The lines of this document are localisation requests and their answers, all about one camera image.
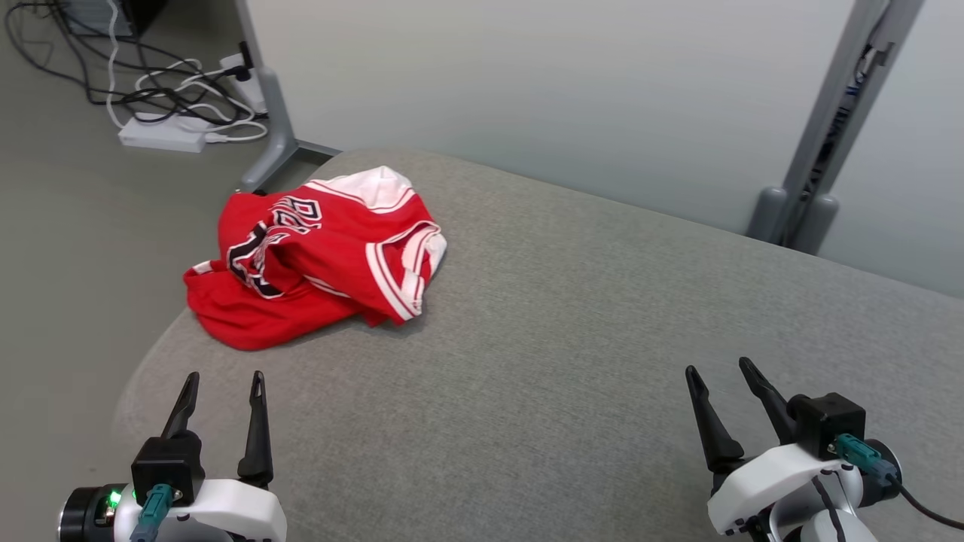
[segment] black cable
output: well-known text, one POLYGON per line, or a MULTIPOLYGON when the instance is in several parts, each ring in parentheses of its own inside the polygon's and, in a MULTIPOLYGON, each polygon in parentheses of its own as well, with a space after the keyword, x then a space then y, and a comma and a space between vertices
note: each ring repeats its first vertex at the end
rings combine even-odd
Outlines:
MULTIPOLYGON (((88 27, 87 25, 85 25, 85 24, 83 24, 82 22, 76 20, 76 19, 73 18, 69 13, 67 13, 67 12, 64 10, 63 3, 61 2, 61 0, 54 0, 53 2, 20 2, 20 3, 17 3, 17 4, 15 4, 15 5, 11 6, 11 7, 7 10, 6 15, 5 15, 5 17, 4 17, 4 26, 5 26, 6 30, 7 30, 7 34, 8 34, 8 37, 9 37, 9 39, 10 39, 11 45, 12 45, 13 48, 17 51, 17 53, 19 53, 20 56, 21 56, 25 61, 27 61, 28 64, 30 64, 30 65, 33 66, 34 68, 37 68, 37 69, 39 69, 39 70, 41 70, 41 71, 43 71, 43 72, 45 72, 45 73, 48 73, 48 74, 50 74, 50 75, 54 75, 54 76, 59 77, 59 78, 62 78, 62 79, 65 79, 65 80, 70 81, 71 83, 74 83, 74 84, 76 84, 77 86, 83 88, 83 89, 84 89, 84 93, 85 93, 85 98, 86 98, 87 101, 88 101, 90 104, 92 104, 92 105, 106 105, 106 104, 107 104, 106 100, 95 99, 94 96, 93 96, 93 94, 117 95, 117 96, 120 96, 120 98, 119 98, 119 99, 113 99, 113 100, 111 100, 111 101, 112 101, 113 103, 117 104, 117 105, 123 106, 123 107, 126 108, 132 115, 135 115, 135 116, 136 116, 136 114, 138 113, 136 110, 134 110, 134 109, 131 107, 130 104, 132 104, 132 103, 144 103, 144 104, 146 104, 146 105, 150 105, 150 106, 152 106, 152 107, 156 107, 156 108, 158 108, 158 109, 166 112, 164 115, 161 116, 160 119, 152 120, 152 121, 154 121, 154 122, 163 121, 163 120, 165 120, 165 119, 167 119, 167 118, 169 118, 169 117, 171 117, 171 116, 173 116, 173 115, 175 115, 175 114, 182 114, 182 115, 187 115, 187 116, 191 116, 191 117, 197 117, 197 118, 203 119, 203 120, 205 120, 205 121, 207 121, 207 122, 211 122, 212 124, 218 124, 218 125, 231 124, 231 122, 222 121, 220 118, 209 119, 208 117, 206 117, 206 116, 204 116, 204 115, 201 115, 201 114, 198 114, 198 113, 196 113, 196 112, 194 112, 194 111, 192 111, 192 110, 182 110, 182 109, 181 109, 181 108, 185 107, 186 105, 194 105, 194 104, 198 103, 201 99, 203 99, 203 98, 208 94, 208 90, 203 90, 202 92, 200 92, 200 94, 199 94, 197 97, 194 97, 194 98, 186 98, 186 97, 183 97, 183 96, 178 95, 178 96, 176 97, 176 99, 172 99, 172 100, 171 100, 172 102, 174 102, 174 105, 165 105, 165 104, 162 104, 162 103, 159 103, 159 102, 155 101, 155 100, 153 99, 153 98, 155 97, 154 95, 161 94, 161 95, 163 95, 164 97, 171 98, 171 96, 174 95, 174 90, 173 90, 173 89, 164 89, 164 88, 161 88, 161 89, 156 89, 156 88, 155 88, 155 89, 142 89, 142 90, 140 90, 140 91, 135 91, 135 92, 133 92, 133 93, 127 93, 127 94, 126 94, 126 93, 122 93, 122 92, 118 92, 118 91, 108 91, 108 90, 106 90, 106 89, 98 89, 98 88, 93 87, 93 86, 91 85, 91 82, 90 82, 90 75, 89 75, 88 68, 87 68, 87 62, 84 60, 83 55, 82 55, 82 54, 80 53, 80 51, 77 49, 77 47, 76 47, 76 45, 74 44, 74 41, 73 41, 72 38, 76 38, 79 42, 81 42, 81 44, 84 44, 84 45, 87 45, 87 44, 86 44, 83 40, 80 40, 78 37, 75 37, 75 36, 73 36, 73 35, 70 33, 69 29, 67 28, 67 20, 68 20, 68 19, 70 19, 71 21, 79 24, 80 26, 83 26, 83 27, 85 27, 85 28, 88 28, 89 30, 91 30, 91 31, 93 31, 93 32, 98 32, 98 31, 96 31, 95 29, 91 29, 91 28, 88 27), (23 42, 23 39, 22 39, 22 36, 20 35, 19 32, 14 32, 14 31, 13 31, 13 28, 11 27, 11 17, 12 17, 13 14, 14 14, 15 12, 17 12, 18 10, 22 10, 22 9, 30 8, 30 7, 33 7, 33 8, 35 8, 35 9, 38 8, 38 7, 46 7, 46 8, 48 9, 48 14, 43 15, 42 18, 50 17, 50 18, 52 18, 52 19, 54 20, 55 24, 57 25, 58 30, 59 30, 60 33, 61 33, 61 36, 64 38, 64 41, 67 43, 67 45, 69 46, 71 52, 72 52, 72 53, 74 54, 74 56, 76 57, 78 64, 80 65, 80 68, 81 68, 81 77, 82 77, 82 78, 77 78, 77 77, 75 77, 75 76, 73 76, 73 75, 69 75, 69 74, 66 74, 66 73, 62 73, 62 72, 59 72, 59 71, 56 71, 56 70, 47 68, 44 63, 39 63, 36 59, 34 59, 33 56, 23 47, 23 43, 22 43, 22 42, 23 42)), ((130 39, 122 39, 122 41, 131 43, 130 39)), ((173 53, 171 53, 171 52, 169 52, 169 51, 165 51, 165 50, 160 49, 160 48, 158 48, 158 47, 153 47, 153 46, 151 46, 151 45, 146 45, 146 44, 141 44, 141 47, 142 47, 143 49, 156 50, 156 51, 161 52, 161 53, 163 53, 163 54, 165 54, 165 55, 167 55, 167 56, 170 56, 170 57, 172 57, 172 58, 177 59, 179 62, 184 62, 184 59, 178 57, 177 55, 175 55, 175 54, 173 54, 173 53)), ((91 50, 93 50, 93 51, 96 51, 96 49, 93 48, 93 47, 87 47, 87 48, 88 48, 88 49, 91 49, 91 50)), ((97 52, 98 55, 101 56, 101 57, 109 58, 109 56, 100 54, 99 51, 96 51, 96 52, 97 52)), ((128 65, 128 66, 130 66, 130 67, 132 67, 132 68, 135 68, 135 69, 141 69, 141 70, 143 70, 144 72, 150 72, 150 71, 157 71, 157 70, 158 70, 158 69, 155 69, 155 68, 153 68, 153 67, 147 66, 147 63, 143 63, 142 66, 136 66, 136 65, 128 65)), ((186 70, 176 69, 176 68, 160 68, 160 70, 161 70, 161 71, 166 71, 166 72, 171 72, 171 73, 183 73, 183 74, 187 74, 187 75, 195 75, 195 74, 203 75, 203 71, 201 71, 200 69, 197 69, 197 67, 195 67, 195 66, 193 66, 193 65, 191 65, 191 64, 186 64, 186 66, 187 66, 188 68, 192 68, 194 71, 186 71, 186 70)), ((223 95, 229 95, 228 92, 217 82, 217 80, 220 79, 220 78, 223 77, 223 76, 224 76, 223 74, 217 74, 217 75, 215 75, 215 76, 204 76, 204 77, 202 77, 202 78, 200 79, 200 81, 204 82, 206 85, 208 85, 209 87, 211 87, 211 88, 214 89, 215 91, 217 91, 217 92, 219 92, 219 93, 222 93, 223 95)), ((238 105, 236 105, 236 104, 234 104, 234 103, 232 103, 232 102, 230 102, 230 101, 228 101, 228 105, 234 109, 234 117, 233 117, 233 120, 234 120, 234 121, 239 120, 242 115, 248 114, 248 112, 247 112, 246 110, 242 109, 240 106, 238 106, 238 105)))
POLYGON ((841 517, 837 513, 837 506, 834 506, 834 503, 830 501, 830 496, 827 494, 827 490, 823 487, 818 476, 814 476, 810 481, 812 481, 814 487, 817 488, 817 493, 820 494, 820 500, 823 501, 823 506, 830 512, 830 523, 834 524, 834 529, 837 530, 837 542, 846 542, 844 526, 841 525, 841 517))
MULTIPOLYGON (((138 118, 138 120, 141 122, 161 122, 166 119, 169 119, 174 115, 182 115, 182 116, 189 116, 189 117, 202 119, 206 122, 209 122, 215 125, 231 125, 234 122, 240 120, 243 116, 251 114, 248 112, 248 110, 244 109, 240 105, 231 102, 228 99, 228 96, 230 96, 230 94, 218 82, 219 79, 226 77, 228 75, 231 75, 230 71, 217 73, 213 75, 206 75, 203 70, 194 66, 191 63, 188 63, 182 57, 170 51, 161 49, 159 47, 142 43, 140 41, 140 36, 135 36, 134 38, 120 36, 116 38, 118 42, 124 42, 124 43, 135 45, 135 47, 137 48, 138 57, 141 63, 139 65, 136 65, 131 63, 125 63, 123 61, 119 61, 115 59, 114 64, 125 68, 132 68, 139 71, 143 71, 151 79, 151 83, 155 85, 155 87, 148 88, 148 89, 141 89, 140 91, 135 91, 132 93, 109 91, 107 89, 99 89, 99 88, 93 87, 90 81, 87 62, 85 61, 84 56, 81 54, 81 52, 77 49, 77 46, 74 40, 76 40, 76 43, 79 43, 81 46, 88 49, 93 54, 107 60, 110 58, 110 55, 108 55, 107 53, 104 53, 103 51, 100 51, 93 45, 87 43, 85 39, 86 38, 109 38, 109 35, 104 34, 103 32, 100 32, 99 30, 96 30, 95 28, 88 26, 83 21, 76 19, 64 8, 63 0, 51 0, 49 2, 19 2, 11 6, 7 10, 6 15, 4 17, 4 26, 7 30, 7 35, 10 39, 11 45, 28 64, 30 64, 34 68, 39 69, 40 71, 43 71, 50 75, 54 75, 61 79, 65 79, 66 81, 70 81, 71 83, 81 87, 82 89, 84 89, 85 98, 91 105, 107 104, 106 100, 96 99, 94 97, 94 94, 119 96, 117 98, 112 99, 111 102, 115 105, 120 105, 124 107, 132 116, 134 116, 135 118, 138 118), (43 14, 43 15, 40 14, 39 8, 41 7, 47 8, 46 14, 43 14), (19 20, 18 20, 18 22, 20 23, 19 28, 17 28, 16 31, 14 31, 14 29, 11 27, 11 18, 13 14, 15 14, 19 10, 23 10, 26 8, 33 8, 34 15, 37 16, 38 18, 51 18, 54 21, 54 24, 57 26, 61 34, 61 37, 67 43, 67 46, 70 48, 74 57, 77 59, 77 63, 80 65, 81 78, 48 68, 46 66, 52 54, 53 42, 42 42, 44 44, 47 44, 50 47, 50 50, 48 51, 48 54, 47 54, 47 58, 43 62, 38 62, 37 59, 35 59, 26 50, 26 48, 24 47, 24 44, 34 43, 34 42, 27 41, 23 38, 23 35, 22 35, 23 15, 22 14, 19 16, 19 20), (70 29, 67 26, 68 20, 94 33, 94 36, 82 37, 82 36, 74 35, 72 32, 70 32, 70 29), (182 68, 157 68, 157 67, 149 66, 147 64, 147 59, 144 53, 145 50, 155 51, 157 53, 173 58, 178 62, 182 63, 186 68, 190 70, 182 69, 182 68), (155 71, 159 71, 161 73, 155 75, 152 73, 155 71), (180 74, 180 75, 187 75, 187 76, 200 75, 201 77, 198 78, 199 82, 204 83, 206 86, 210 87, 216 93, 221 94, 221 96, 217 96, 217 97, 221 97, 228 104, 228 106, 233 109, 234 115, 232 116, 231 120, 223 121, 220 118, 208 118, 207 116, 197 113, 194 110, 187 109, 188 106, 196 105, 200 103, 201 100, 205 99, 210 94, 210 91, 208 89, 202 89, 198 91, 198 94, 196 96, 193 96, 193 97, 190 97, 189 95, 186 94, 186 93, 192 92, 192 90, 185 89, 180 93, 175 92, 174 89, 163 87, 159 84, 159 81, 157 80, 156 76, 164 75, 164 74, 180 74), (156 101, 156 98, 159 98, 159 99, 166 98, 171 104, 160 103, 156 101), (132 104, 137 104, 137 103, 143 103, 145 105, 157 108, 163 113, 157 119, 142 119, 137 115, 139 111, 135 110, 132 107, 132 104)), ((254 115, 254 120, 263 120, 267 118, 268 118, 267 113, 254 115)))
POLYGON ((887 479, 892 484, 897 486, 897 489, 900 491, 900 494, 903 495, 908 502, 910 502, 911 506, 917 508, 918 512, 921 512, 923 515, 927 516, 928 518, 934 520, 937 523, 946 525, 951 528, 964 530, 964 522, 959 522, 951 518, 946 518, 938 514, 937 512, 934 512, 933 510, 927 508, 926 506, 921 504, 917 499, 914 499, 914 496, 911 495, 909 491, 907 491, 907 488, 905 488, 903 484, 900 483, 900 480, 898 480, 897 477, 894 476, 893 474, 887 474, 887 479))
MULTIPOLYGON (((67 19, 69 19, 69 20, 72 21, 73 23, 75 23, 75 24, 77 24, 77 25, 85 28, 86 30, 88 30, 88 31, 90 31, 90 32, 93 32, 93 33, 95 33, 96 35, 101 36, 101 37, 103 37, 103 38, 109 38, 110 36, 107 35, 107 34, 104 34, 103 32, 100 32, 99 30, 96 30, 95 28, 92 28, 92 27, 88 26, 87 24, 84 24, 82 21, 77 20, 76 18, 74 18, 72 15, 70 15, 70 14, 67 12, 67 10, 64 9, 64 5, 63 5, 63 1, 62 1, 62 0, 54 0, 53 4, 56 5, 56 7, 57 7, 57 10, 56 10, 57 15, 62 19, 62 20, 59 21, 59 27, 60 27, 60 30, 61 30, 61 34, 64 36, 64 40, 67 41, 67 43, 70 45, 70 48, 74 51, 75 56, 77 56, 77 60, 81 63, 82 69, 83 69, 83 71, 84 71, 84 73, 85 73, 85 81, 86 81, 86 80, 87 80, 87 77, 86 77, 87 65, 86 65, 86 63, 84 62, 83 58, 80 56, 80 53, 76 50, 76 47, 73 45, 73 41, 72 41, 72 39, 71 39, 71 35, 70 35, 70 33, 69 33, 69 29, 67 28, 67 23, 66 23, 67 19)), ((227 95, 229 95, 228 92, 227 92, 221 85, 219 85, 219 84, 217 83, 217 79, 218 79, 219 77, 210 77, 210 76, 204 75, 204 72, 203 72, 202 70, 198 69, 198 68, 195 67, 194 65, 188 63, 185 59, 183 59, 183 58, 181 58, 181 57, 179 57, 179 56, 177 56, 177 55, 175 55, 175 54, 173 54, 173 53, 171 53, 171 52, 169 52, 169 51, 165 51, 165 50, 163 50, 163 49, 161 49, 161 48, 159 48, 159 47, 154 47, 154 46, 151 46, 151 45, 144 45, 144 44, 142 44, 141 41, 140 41, 140 36, 139 36, 138 34, 135 34, 135 37, 134 37, 133 39, 131 39, 131 38, 126 38, 126 37, 115 37, 115 39, 117 39, 118 41, 123 41, 123 42, 126 42, 126 43, 133 43, 133 44, 135 44, 135 46, 137 47, 137 50, 138 50, 138 57, 139 57, 140 60, 141 60, 141 64, 140 64, 139 66, 131 65, 131 64, 128 64, 128 63, 120 63, 120 65, 121 65, 121 66, 129 67, 129 68, 135 68, 135 69, 140 69, 140 70, 142 70, 144 73, 146 73, 146 74, 148 75, 148 77, 150 78, 151 83, 152 83, 152 84, 154 85, 154 87, 155 87, 154 89, 151 89, 151 92, 148 92, 148 93, 143 93, 143 92, 141 92, 141 91, 137 91, 137 92, 134 92, 134 93, 130 93, 130 94, 128 94, 128 95, 124 95, 124 97, 127 98, 127 99, 120 102, 120 104, 123 105, 131 115, 133 115, 135 118, 137 118, 139 122, 147 122, 147 123, 150 123, 150 122, 163 122, 163 121, 166 121, 167 119, 169 119, 170 117, 179 114, 179 115, 184 115, 184 116, 189 116, 189 117, 196 117, 196 118, 202 119, 202 120, 204 120, 204 121, 206 121, 206 122, 210 122, 211 124, 226 126, 226 125, 230 125, 230 124, 233 124, 233 123, 239 121, 243 115, 245 115, 245 114, 248 113, 247 111, 245 111, 244 109, 242 109, 242 108, 239 107, 238 105, 230 102, 230 101, 227 100, 227 99, 225 99, 225 101, 226 101, 226 102, 228 103, 228 105, 234 110, 234 115, 233 115, 233 117, 231 118, 230 121, 223 121, 223 120, 221 120, 220 118, 208 118, 208 117, 205 116, 205 115, 202 115, 202 114, 197 113, 197 112, 195 112, 195 111, 193 111, 193 110, 191 110, 191 109, 188 109, 188 106, 195 105, 195 104, 199 103, 202 99, 204 99, 204 98, 206 97, 206 95, 207 95, 207 90, 204 90, 203 92, 201 92, 201 94, 198 95, 197 97, 195 97, 194 99, 187 99, 187 98, 184 98, 183 96, 179 95, 177 92, 175 92, 174 89, 161 86, 160 83, 157 81, 157 79, 155 78, 155 76, 154 76, 152 73, 153 73, 154 71, 164 71, 164 72, 171 72, 171 73, 183 73, 183 74, 188 74, 188 75, 201 75, 201 79, 200 79, 201 82, 203 82, 203 83, 206 84, 207 86, 211 87, 212 89, 214 89, 216 92, 220 93, 221 95, 227 96, 227 95), (160 53, 162 53, 162 54, 165 54, 165 55, 167 55, 167 56, 169 56, 169 57, 171 57, 171 58, 179 61, 179 62, 182 63, 184 66, 186 66, 186 67, 188 67, 188 68, 192 68, 193 71, 186 71, 186 70, 178 69, 178 68, 153 68, 153 67, 150 67, 150 66, 147 65, 147 59, 146 59, 145 56, 144 56, 144 51, 143 51, 143 49, 145 49, 145 48, 146 48, 146 49, 150 49, 150 50, 154 50, 154 51, 158 51, 158 52, 160 52, 160 53), (170 100, 174 105, 172 105, 172 106, 163 106, 163 105, 160 105, 160 104, 158 104, 158 103, 156 103, 156 102, 152 102, 152 101, 150 101, 150 100, 147 99, 147 96, 153 97, 152 95, 158 95, 158 94, 160 94, 161 96, 163 96, 163 97, 165 97, 166 99, 170 100), (156 119, 143 119, 143 118, 137 117, 137 113, 138 113, 138 112, 137 112, 136 110, 134 110, 134 109, 129 105, 129 103, 137 102, 137 101, 142 101, 142 102, 148 103, 148 104, 150 104, 150 105, 153 105, 154 107, 157 107, 157 108, 159 108, 159 109, 165 110, 166 113, 165 113, 164 115, 156 118, 156 119)), ((87 46, 88 49, 90 49, 91 51, 93 51, 94 53, 96 53, 96 54, 97 54, 98 56, 100 56, 101 58, 104 58, 104 59, 109 59, 109 58, 110 58, 109 55, 105 55, 104 53, 102 53, 102 52, 100 52, 99 50, 93 48, 92 46, 89 46, 89 45, 86 44, 83 40, 81 40, 81 39, 78 38, 78 41, 80 41, 82 44, 84 44, 85 46, 87 46)))

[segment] teal connector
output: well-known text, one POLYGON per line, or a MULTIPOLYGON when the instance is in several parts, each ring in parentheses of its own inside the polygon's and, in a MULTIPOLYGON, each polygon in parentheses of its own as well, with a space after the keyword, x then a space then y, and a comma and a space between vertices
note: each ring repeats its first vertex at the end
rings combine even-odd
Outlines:
POLYGON ((837 455, 843 461, 866 471, 871 469, 877 461, 881 461, 880 452, 873 449, 864 441, 844 433, 837 437, 837 455))
POLYGON ((168 517, 174 504, 174 488, 168 484, 157 484, 147 492, 147 502, 137 518, 137 527, 130 533, 131 542, 154 542, 161 522, 168 517))
POLYGON ((861 471, 870 474, 884 487, 891 485, 888 474, 897 476, 897 467, 884 459, 880 452, 853 435, 844 433, 837 436, 837 455, 861 471))

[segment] power strip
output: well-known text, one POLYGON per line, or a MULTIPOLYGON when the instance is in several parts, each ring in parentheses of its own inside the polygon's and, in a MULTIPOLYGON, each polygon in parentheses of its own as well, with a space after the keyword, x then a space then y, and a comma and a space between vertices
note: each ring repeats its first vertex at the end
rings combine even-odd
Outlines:
MULTIPOLYGON (((163 115, 154 113, 138 113, 142 119, 160 119, 163 115)), ((161 122, 138 122, 131 119, 118 133, 120 142, 128 147, 143 149, 181 150, 183 152, 201 152, 204 150, 206 128, 211 123, 195 117, 170 117, 161 122), (184 123, 191 128, 189 131, 181 127, 184 123)))
MULTIPOLYGON (((239 68, 244 66, 244 55, 237 53, 221 59, 222 69, 239 68)), ((261 93, 261 85, 257 82, 257 75, 252 72, 247 81, 241 81, 237 77, 230 77, 234 89, 241 95, 245 103, 251 107, 255 113, 266 113, 268 108, 264 103, 264 95, 261 93)))

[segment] gray fabric surface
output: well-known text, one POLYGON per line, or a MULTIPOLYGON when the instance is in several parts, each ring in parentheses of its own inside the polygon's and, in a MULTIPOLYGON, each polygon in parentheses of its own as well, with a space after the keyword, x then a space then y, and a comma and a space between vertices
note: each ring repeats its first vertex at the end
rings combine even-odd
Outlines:
MULTIPOLYGON (((186 312, 120 401, 132 456, 199 370, 191 427, 208 475, 233 476, 261 369, 291 540, 711 540, 683 369, 756 454, 777 441, 746 355, 787 397, 863 405, 907 485, 964 517, 964 302, 434 154, 349 152, 316 176, 379 165, 449 242, 425 314, 244 353, 186 312)), ((952 537, 903 501, 862 516, 881 540, 952 537)))

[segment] gray floor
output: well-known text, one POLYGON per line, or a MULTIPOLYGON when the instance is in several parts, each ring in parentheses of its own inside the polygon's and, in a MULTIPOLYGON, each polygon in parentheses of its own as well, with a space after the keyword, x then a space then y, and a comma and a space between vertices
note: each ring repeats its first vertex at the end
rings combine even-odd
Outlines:
MULTIPOLYGON (((145 42, 216 66, 240 40, 232 10, 173 1, 145 42)), ((49 19, 28 23, 30 38, 51 29, 49 19)), ((8 498, 0 522, 5 540, 50 540, 72 488, 129 477, 132 458, 109 440, 115 402, 184 308, 181 273, 216 256, 218 212, 263 142, 201 154, 122 147, 103 107, 30 68, 6 36, 2 43, 0 463, 8 498)), ((90 60, 106 88, 103 61, 90 60)), ((79 73, 61 41, 51 67, 79 73)), ((321 160, 301 158, 281 181, 304 178, 321 160)))

